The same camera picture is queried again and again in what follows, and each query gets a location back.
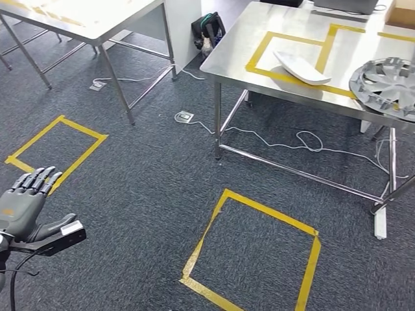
yellow tape square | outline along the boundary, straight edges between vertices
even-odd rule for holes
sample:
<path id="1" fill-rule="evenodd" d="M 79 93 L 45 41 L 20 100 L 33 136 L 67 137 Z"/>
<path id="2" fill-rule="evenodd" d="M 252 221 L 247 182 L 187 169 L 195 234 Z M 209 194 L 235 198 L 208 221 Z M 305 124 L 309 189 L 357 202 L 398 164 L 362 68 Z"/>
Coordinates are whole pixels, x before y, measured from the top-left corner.
<path id="1" fill-rule="evenodd" d="M 245 66 L 245 68 L 246 71 L 249 71 L 251 73 L 256 73 L 259 75 L 268 76 L 269 78 L 272 78 L 275 80 L 280 80 L 283 82 L 296 84 L 299 86 L 308 87 L 311 89 L 318 89 L 321 91 L 327 91 L 327 92 L 334 93 L 337 95 L 342 95 L 342 96 L 355 99 L 355 98 L 355 95 L 348 89 L 342 89 L 339 87 L 325 86 L 325 85 L 311 86 L 310 84 L 304 83 L 292 75 L 286 75 L 284 73 L 276 73 L 273 71 L 265 70 L 265 69 L 261 69 L 257 67 L 258 63 L 260 61 L 260 59 L 262 57 L 262 55 L 265 52 L 265 50 L 268 47 L 268 45 L 271 42 L 273 38 L 281 38 L 281 39 L 286 39 L 286 40 L 316 45 L 316 46 L 321 47 L 321 49 L 320 51 L 318 59 L 316 62 L 315 68 L 317 71 L 320 71 L 321 73 L 324 73 L 327 63 L 327 60 L 330 56 L 330 53 L 333 48 L 334 40 L 336 39 L 336 36 L 337 35 L 337 32 L 339 30 L 352 31 L 352 32 L 357 32 L 357 33 L 361 33 L 361 34 L 366 32 L 364 29 L 332 23 L 330 25 L 330 28 L 327 33 L 326 39 L 324 41 L 318 41 L 318 40 L 311 40 L 308 38 L 290 36 L 286 34 L 280 34 L 280 33 L 268 31 L 265 34 L 265 36 L 262 39 L 262 41 L 259 43 L 259 47 L 253 53 L 252 57 Z M 395 40 L 415 42 L 415 38 L 412 38 L 412 37 L 398 36 L 395 34 L 387 34 L 385 32 L 379 32 L 377 33 L 377 35 L 380 37 L 384 37 L 384 38 L 392 38 Z"/>
<path id="2" fill-rule="evenodd" d="M 213 213 L 212 214 L 212 217 L 209 223 L 207 225 L 206 229 L 205 230 L 202 238 L 197 243 L 197 247 L 187 260 L 186 265 L 184 265 L 184 268 L 182 271 L 182 277 L 180 280 L 180 282 L 187 286 L 188 288 L 190 288 L 191 290 L 194 290 L 194 292 L 203 295 L 206 299 L 212 301 L 212 303 L 217 306 L 219 306 L 225 311 L 243 311 L 239 306 L 237 306 L 226 298 L 221 297 L 221 295 L 218 295 L 212 290 L 209 290 L 209 288 L 203 284 L 200 284 L 198 281 L 192 279 L 190 277 L 190 273 L 196 265 L 196 262 L 197 261 L 199 254 L 200 253 L 200 250 L 203 245 L 203 241 L 206 235 L 210 229 L 210 227 L 212 226 L 215 218 L 216 218 L 216 216 L 218 216 L 218 214 L 221 211 L 221 208 L 228 198 L 231 198 L 237 202 L 240 202 L 240 203 L 247 205 L 249 207 L 252 207 L 252 209 L 256 209 L 257 211 L 260 211 L 260 212 L 276 218 L 277 220 L 285 222 L 289 225 L 292 225 L 293 227 L 296 227 L 297 229 L 304 231 L 305 233 L 308 233 L 309 235 L 314 237 L 313 241 L 313 245 L 311 246 L 310 255 L 308 257 L 308 262 L 307 263 L 307 267 L 305 269 L 305 272 L 304 273 L 304 277 L 302 281 L 299 293 L 298 295 L 297 302 L 295 307 L 295 311 L 305 310 L 307 300 L 308 299 L 308 294 L 310 293 L 310 289 L 311 288 L 311 283 L 313 282 L 313 278 L 314 276 L 314 272 L 317 264 L 318 255 L 320 254 L 320 249 L 321 248 L 321 244 L 318 239 L 318 231 L 309 225 L 303 224 L 294 218 L 291 218 L 290 216 L 286 216 L 285 214 L 276 211 L 274 209 L 266 207 L 261 203 L 258 203 L 249 198 L 246 198 L 244 196 L 241 196 L 240 194 L 237 194 L 229 189 L 225 189 L 225 191 L 219 198 L 216 206 L 213 209 Z"/>
<path id="3" fill-rule="evenodd" d="M 18 167 L 18 168 L 20 168 L 21 170 L 23 170 L 25 172 L 27 172 L 27 173 L 32 173 L 32 172 L 35 171 L 34 168 L 33 168 L 33 167 L 31 167 L 28 164 L 26 164 L 23 161 L 20 161 L 20 160 L 17 159 L 17 157 L 20 156 L 20 154 L 23 153 L 25 150 L 28 149 L 29 147 L 32 146 L 33 144 L 36 143 L 36 141 L 38 141 L 39 139 L 40 139 L 43 135 L 48 133 L 50 130 L 51 130 L 52 128 L 54 128 L 54 126 L 56 126 L 59 122 L 63 123 L 65 125 L 70 126 L 71 128 L 73 128 L 75 130 L 77 130 L 77 131 L 79 131 L 79 132 L 82 132 L 82 133 L 85 133 L 86 135 L 94 137 L 94 138 L 97 139 L 97 141 L 95 141 L 94 144 L 92 144 L 88 149 L 85 151 L 83 154 L 82 154 L 76 161 L 75 161 L 74 163 L 70 165 L 67 170 L 64 171 L 62 174 L 62 176 L 60 176 L 60 178 L 59 178 L 52 187 L 51 192 L 49 192 L 49 195 L 51 195 L 52 193 L 54 193 L 57 188 L 60 186 L 60 184 L 62 184 L 67 178 L 68 178 L 68 176 L 70 176 L 72 172 L 73 172 L 77 167 L 81 165 L 81 163 L 85 161 L 87 157 L 91 155 L 93 151 L 97 149 L 99 145 L 101 145 L 103 141 L 104 141 L 105 139 L 107 139 L 107 137 L 108 137 L 108 135 L 103 135 L 103 134 L 97 133 L 97 132 L 90 130 L 89 128 L 86 128 L 85 126 L 82 126 L 82 125 L 79 125 L 79 124 L 77 124 L 77 123 L 75 123 L 75 122 L 73 122 L 73 121 L 70 121 L 70 120 L 68 120 L 68 119 L 65 119 L 64 115 L 60 115 L 57 118 L 56 118 L 55 120 L 52 121 L 51 124 L 46 126 L 43 130 L 41 130 L 38 134 L 35 135 L 35 137 L 30 139 L 27 143 L 26 143 L 23 146 L 20 147 L 20 149 L 18 149 L 15 153 L 8 156 L 5 161 L 5 163 L 14 165 L 16 167 Z"/>

white wall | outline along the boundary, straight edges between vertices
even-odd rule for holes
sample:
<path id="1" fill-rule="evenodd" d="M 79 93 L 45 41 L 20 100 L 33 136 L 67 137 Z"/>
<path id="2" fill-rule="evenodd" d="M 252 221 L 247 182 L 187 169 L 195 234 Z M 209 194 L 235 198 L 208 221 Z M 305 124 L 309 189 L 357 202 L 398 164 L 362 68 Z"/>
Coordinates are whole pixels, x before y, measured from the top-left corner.
<path id="1" fill-rule="evenodd" d="M 202 16 L 200 0 L 166 0 L 166 11 L 175 61 L 184 67 L 199 53 L 194 44 L 190 24 Z M 129 30 L 166 40 L 161 7 L 141 18 Z"/>

stainless steel table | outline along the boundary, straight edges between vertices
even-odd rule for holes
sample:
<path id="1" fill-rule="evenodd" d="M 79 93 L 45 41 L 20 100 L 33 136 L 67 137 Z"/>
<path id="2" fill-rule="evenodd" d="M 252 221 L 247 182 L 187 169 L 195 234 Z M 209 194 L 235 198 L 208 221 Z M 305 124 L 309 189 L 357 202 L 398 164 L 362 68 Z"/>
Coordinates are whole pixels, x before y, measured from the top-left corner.
<path id="1" fill-rule="evenodd" d="M 413 132 L 415 124 L 367 109 L 354 99 L 348 83 L 355 70 L 369 60 L 413 59 L 415 30 L 385 26 L 382 19 L 367 23 L 355 19 L 266 3 L 248 5 L 200 68 L 215 83 L 216 158 L 221 158 L 221 150 L 228 150 L 372 200 L 375 202 L 371 210 L 376 216 L 375 235 L 386 238 L 385 206 L 415 185 L 413 176 L 396 188 L 395 129 Z M 304 84 L 283 69 L 273 50 L 302 56 L 333 77 L 332 81 L 325 86 Z M 221 123 L 221 84 L 244 89 L 224 124 Z M 389 127 L 389 194 L 381 198 L 223 144 L 222 134 L 250 91 Z"/>
<path id="2" fill-rule="evenodd" d="M 169 49 L 168 55 L 111 39 L 157 6 L 163 8 L 166 40 Z M 79 40 L 82 43 L 60 60 L 42 70 L 26 50 L 24 45 L 17 37 L 2 15 L 14 17 L 45 30 L 51 30 L 57 34 Z M 105 60 L 107 67 L 111 75 L 112 82 L 116 88 L 129 120 L 133 125 L 135 124 L 132 114 L 133 107 L 170 71 L 172 72 L 173 80 L 175 80 L 177 77 L 175 67 L 174 66 L 173 50 L 166 16 L 165 0 L 0 0 L 0 20 L 49 89 L 51 86 L 45 75 L 48 71 L 59 65 L 86 44 L 91 45 L 94 49 L 94 47 L 98 47 Z M 108 55 L 102 46 L 107 41 L 112 41 L 123 47 L 165 58 L 169 60 L 172 66 L 168 67 L 156 78 L 143 94 L 132 103 L 128 103 Z"/>

laptop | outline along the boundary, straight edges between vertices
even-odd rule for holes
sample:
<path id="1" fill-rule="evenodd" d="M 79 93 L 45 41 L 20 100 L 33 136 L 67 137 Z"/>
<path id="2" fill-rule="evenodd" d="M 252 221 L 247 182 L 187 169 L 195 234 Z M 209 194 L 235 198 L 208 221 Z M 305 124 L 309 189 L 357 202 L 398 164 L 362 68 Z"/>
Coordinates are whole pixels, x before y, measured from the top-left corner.
<path id="1" fill-rule="evenodd" d="M 314 0 L 314 6 L 345 12 L 370 15 L 378 0 Z"/>

table top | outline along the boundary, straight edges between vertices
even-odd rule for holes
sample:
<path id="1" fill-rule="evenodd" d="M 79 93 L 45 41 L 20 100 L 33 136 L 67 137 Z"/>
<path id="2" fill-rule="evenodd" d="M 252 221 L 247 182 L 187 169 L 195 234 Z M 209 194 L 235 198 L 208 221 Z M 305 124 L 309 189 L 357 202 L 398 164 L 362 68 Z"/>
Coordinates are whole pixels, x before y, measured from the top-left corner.
<path id="1" fill-rule="evenodd" d="M 0 13 L 101 45 L 164 0 L 0 0 Z"/>
<path id="2" fill-rule="evenodd" d="M 282 68 L 273 51 L 301 56 L 332 80 L 324 86 L 305 84 Z M 415 131 L 415 123 L 367 108 L 349 90 L 350 77 L 358 68 L 390 56 L 415 62 L 415 30 L 385 25 L 378 16 L 361 21 L 252 2 L 200 70 L 215 82 Z"/>

